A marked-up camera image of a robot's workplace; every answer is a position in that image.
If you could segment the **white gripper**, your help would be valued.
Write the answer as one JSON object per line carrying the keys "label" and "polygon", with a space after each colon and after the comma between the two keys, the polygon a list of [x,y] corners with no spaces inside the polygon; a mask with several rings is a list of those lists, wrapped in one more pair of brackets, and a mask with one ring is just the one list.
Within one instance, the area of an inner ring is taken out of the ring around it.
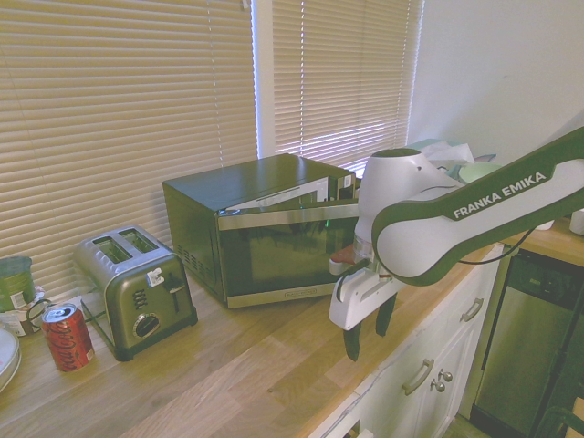
{"label": "white gripper", "polygon": [[329,307],[329,319],[344,329],[347,356],[357,361],[360,355],[361,321],[379,308],[376,333],[387,333],[402,282],[390,275],[378,262],[360,260],[355,265],[329,261],[329,272],[339,275]]}

